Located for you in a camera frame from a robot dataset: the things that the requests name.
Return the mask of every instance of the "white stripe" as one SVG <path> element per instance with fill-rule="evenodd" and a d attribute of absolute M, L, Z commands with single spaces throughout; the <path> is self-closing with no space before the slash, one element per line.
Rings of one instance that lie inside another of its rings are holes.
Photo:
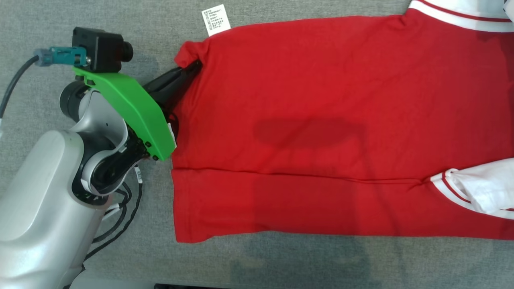
<path fill-rule="evenodd" d="M 457 169 L 449 169 L 449 170 L 447 170 L 447 171 L 445 172 L 446 181 L 448 182 L 448 184 L 450 185 L 450 187 L 451 187 L 451 188 L 452 188 L 452 189 L 453 189 L 453 190 L 454 190 L 454 191 L 455 191 L 459 196 L 461 196 L 461 198 L 463 198 L 463 199 L 465 199 L 465 200 L 469 201 L 468 196 L 467 196 L 463 191 L 461 191 L 461 190 L 457 187 L 457 185 L 456 185 L 454 182 L 450 181 L 450 178 L 449 178 L 449 177 L 450 177 L 450 174 L 451 174 L 451 173 L 453 173 L 453 172 L 458 172 L 458 170 L 457 170 Z"/>
<path fill-rule="evenodd" d="M 455 169 L 452 169 L 452 170 L 448 170 L 445 172 L 445 175 L 447 176 L 448 174 L 451 173 L 451 171 L 456 171 Z M 447 197 L 450 201 L 456 203 L 457 205 L 461 206 L 461 207 L 464 207 L 468 210 L 472 210 L 473 212 L 476 212 L 476 213 L 480 213 L 480 212 L 477 212 L 475 211 L 475 208 L 473 208 L 473 206 L 468 203 L 468 202 L 465 202 L 463 200 L 461 200 L 460 198 L 458 198 L 445 184 L 445 182 L 443 181 L 443 174 L 438 174 L 438 175 L 435 175 L 433 177 L 430 178 L 430 181 L 434 184 L 434 186 L 441 192 L 443 193 L 443 195 L 445 197 Z M 451 181 L 449 180 L 448 178 L 446 178 L 446 181 L 448 182 L 448 184 L 452 187 L 452 189 L 455 190 L 455 192 L 459 195 L 465 195 L 461 190 L 459 190 L 457 188 L 457 186 Z M 491 216 L 496 216 L 496 217 L 499 217 L 499 218 L 503 218 L 503 219 L 510 219 L 510 220 L 514 220 L 514 212 L 512 211 L 505 211 L 505 210 L 500 210 L 500 211 L 497 211 L 495 213 L 492 213 L 492 214 L 488 214 L 488 215 L 491 215 Z"/>
<path fill-rule="evenodd" d="M 434 17 L 443 22 L 457 25 L 462 28 L 485 32 L 514 32 L 514 24 L 512 22 L 493 22 L 469 19 L 437 10 L 419 1 L 412 1 L 409 8 L 416 9 L 430 17 Z"/>

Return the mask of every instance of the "care label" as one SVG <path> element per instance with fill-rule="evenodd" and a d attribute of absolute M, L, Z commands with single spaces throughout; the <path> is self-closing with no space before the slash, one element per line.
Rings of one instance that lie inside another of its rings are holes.
<path fill-rule="evenodd" d="M 136 175 L 137 175 L 137 182 L 142 184 L 143 183 L 143 176 L 141 175 L 141 170 L 139 169 L 138 166 L 135 166 L 134 167 L 134 170 L 136 171 Z"/>
<path fill-rule="evenodd" d="M 221 4 L 201 12 L 209 36 L 230 29 L 225 5 Z"/>

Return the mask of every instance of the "cable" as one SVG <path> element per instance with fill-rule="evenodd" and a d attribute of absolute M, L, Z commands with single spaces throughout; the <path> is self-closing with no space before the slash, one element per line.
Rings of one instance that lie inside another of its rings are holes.
<path fill-rule="evenodd" d="M 7 87 L 7 90 L 5 91 L 4 98 L 2 99 L 2 104 L 0 105 L 0 119 L 4 118 L 5 109 L 7 107 L 7 102 L 9 102 L 9 99 L 11 98 L 12 91 L 14 90 L 14 87 L 18 83 L 18 80 L 22 77 L 23 73 L 34 63 L 36 63 L 39 59 L 39 56 L 34 56 L 31 59 L 29 59 L 25 64 L 16 72 L 14 77 L 12 78 L 11 82 L 9 83 L 9 86 Z"/>
<path fill-rule="evenodd" d="M 119 190 L 118 189 L 118 190 L 116 190 L 116 192 L 123 195 L 123 201 L 120 203 L 120 208 L 121 208 L 120 217 L 118 218 L 118 220 L 116 221 L 114 226 L 112 226 L 111 229 L 109 229 L 107 232 L 103 233 L 102 235 L 94 238 L 93 239 L 93 244 L 105 240 L 105 238 L 109 237 L 112 233 L 114 233 L 114 231 L 116 231 L 119 228 L 121 223 L 123 223 L 123 220 L 125 220 L 125 216 L 127 214 L 127 207 L 126 207 L 126 205 L 130 201 L 130 199 L 132 198 L 132 191 L 130 191 L 130 193 L 127 193 L 127 192 L 125 192 L 123 190 Z"/>
<path fill-rule="evenodd" d="M 119 231 L 116 234 L 116 236 L 114 236 L 112 239 L 109 239 L 107 242 L 103 243 L 102 245 L 100 245 L 97 248 L 95 248 L 93 251 L 89 252 L 86 255 L 86 259 L 84 259 L 84 261 L 86 261 L 87 259 L 91 258 L 94 254 L 98 253 L 103 248 L 109 246 L 110 243 L 116 241 L 123 233 L 125 233 L 125 231 L 129 228 L 130 224 L 132 223 L 132 220 L 134 220 L 134 217 L 136 216 L 137 209 L 139 208 L 139 204 L 141 203 L 141 198 L 142 197 L 143 197 L 143 183 L 139 183 L 139 192 L 138 192 L 138 195 L 137 195 L 136 207 L 132 211 L 130 219 L 125 223 L 125 226 L 123 226 L 123 229 L 121 229 L 121 231 Z"/>
<path fill-rule="evenodd" d="M 123 201 L 123 202 L 121 202 L 121 204 L 122 205 L 127 205 L 130 202 L 130 200 L 132 200 L 132 190 L 130 189 L 130 187 L 125 182 L 123 182 L 123 187 L 125 188 L 125 190 L 126 190 L 126 192 L 128 194 L 128 198 L 127 198 L 126 202 Z"/>

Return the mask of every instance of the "connector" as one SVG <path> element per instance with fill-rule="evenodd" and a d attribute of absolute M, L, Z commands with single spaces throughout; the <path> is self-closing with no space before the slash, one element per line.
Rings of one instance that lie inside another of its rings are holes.
<path fill-rule="evenodd" d="M 50 49 L 36 49 L 34 55 L 39 59 L 37 66 L 50 66 L 52 64 L 65 64 L 73 66 L 89 65 L 86 49 L 83 47 L 50 47 Z"/>

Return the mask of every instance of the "red t-shirt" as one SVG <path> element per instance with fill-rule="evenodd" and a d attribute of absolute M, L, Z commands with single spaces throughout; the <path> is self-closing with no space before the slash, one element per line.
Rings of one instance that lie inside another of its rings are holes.
<path fill-rule="evenodd" d="M 514 24 L 498 3 L 472 2 L 184 43 L 177 64 L 204 67 L 175 111 L 177 240 L 263 230 L 514 239 L 511 212 L 477 213 L 444 174 L 430 179 L 514 156 Z"/>

